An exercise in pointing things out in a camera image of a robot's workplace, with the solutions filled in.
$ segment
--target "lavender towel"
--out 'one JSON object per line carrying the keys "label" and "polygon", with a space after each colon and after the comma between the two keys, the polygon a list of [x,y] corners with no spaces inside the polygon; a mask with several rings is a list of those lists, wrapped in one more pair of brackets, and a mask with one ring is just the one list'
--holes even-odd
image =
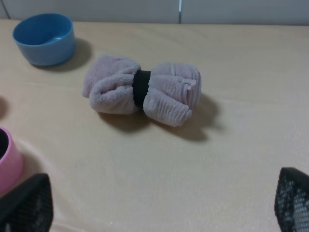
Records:
{"label": "lavender towel", "polygon": [[[131,114],[138,110],[133,100],[133,79],[140,70],[135,61],[121,56],[101,56],[84,80],[83,96],[90,106],[108,114]],[[170,126],[181,126],[192,114],[201,93],[201,76],[191,64],[163,63],[151,71],[145,114]]]}

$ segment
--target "white wall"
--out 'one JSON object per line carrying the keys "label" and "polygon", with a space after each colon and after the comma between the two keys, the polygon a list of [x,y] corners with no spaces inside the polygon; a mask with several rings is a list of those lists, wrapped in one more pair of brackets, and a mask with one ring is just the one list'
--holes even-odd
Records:
{"label": "white wall", "polygon": [[183,0],[182,22],[309,25],[309,0]]}
{"label": "white wall", "polygon": [[179,0],[3,0],[12,19],[61,13],[74,21],[177,23]]}

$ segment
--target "bowl rim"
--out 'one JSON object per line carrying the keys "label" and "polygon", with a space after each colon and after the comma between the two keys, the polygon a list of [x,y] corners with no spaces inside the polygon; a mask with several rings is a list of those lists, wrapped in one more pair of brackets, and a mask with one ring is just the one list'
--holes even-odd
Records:
{"label": "bowl rim", "polygon": [[[26,44],[26,43],[21,43],[21,42],[19,42],[17,39],[15,39],[14,33],[15,33],[17,27],[18,27],[21,23],[27,21],[28,19],[35,18],[35,17],[41,16],[41,15],[60,15],[60,16],[65,17],[65,18],[66,18],[67,20],[69,20],[69,22],[70,22],[70,26],[71,26],[71,27],[70,27],[70,30],[69,30],[68,33],[66,33],[60,40],[53,41],[53,42],[48,42],[48,43],[45,43],[45,44],[30,45],[30,44]],[[42,46],[49,46],[49,45],[56,44],[56,43],[60,42],[61,40],[63,40],[64,38],[66,38],[69,34],[71,34],[72,31],[73,31],[73,21],[72,21],[69,17],[67,17],[67,16],[65,16],[65,15],[63,15],[63,14],[59,14],[59,13],[43,13],[43,14],[36,14],[36,15],[34,15],[34,16],[31,16],[31,17],[29,17],[29,18],[26,18],[26,19],[20,21],[20,22],[15,26],[15,28],[14,28],[14,30],[13,30],[13,32],[12,32],[12,37],[13,37],[13,39],[15,40],[15,42],[16,42],[17,44],[22,45],[22,46],[28,46],[28,47],[42,47]]]}

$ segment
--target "black elastic band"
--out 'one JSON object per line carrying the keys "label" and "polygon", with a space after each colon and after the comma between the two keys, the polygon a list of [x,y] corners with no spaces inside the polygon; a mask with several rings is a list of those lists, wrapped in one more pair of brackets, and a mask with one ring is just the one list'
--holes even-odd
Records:
{"label": "black elastic band", "polygon": [[133,79],[133,100],[137,107],[142,108],[148,92],[151,71],[138,70]]}

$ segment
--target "rolled towel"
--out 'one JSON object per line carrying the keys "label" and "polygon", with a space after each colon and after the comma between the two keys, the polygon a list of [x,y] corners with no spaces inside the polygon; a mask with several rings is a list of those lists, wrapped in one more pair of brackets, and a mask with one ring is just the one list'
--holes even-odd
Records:
{"label": "rolled towel", "polygon": [[91,107],[108,114],[145,114],[170,126],[181,126],[201,93],[198,69],[186,63],[163,63],[151,72],[126,57],[104,55],[90,68],[83,96]]}

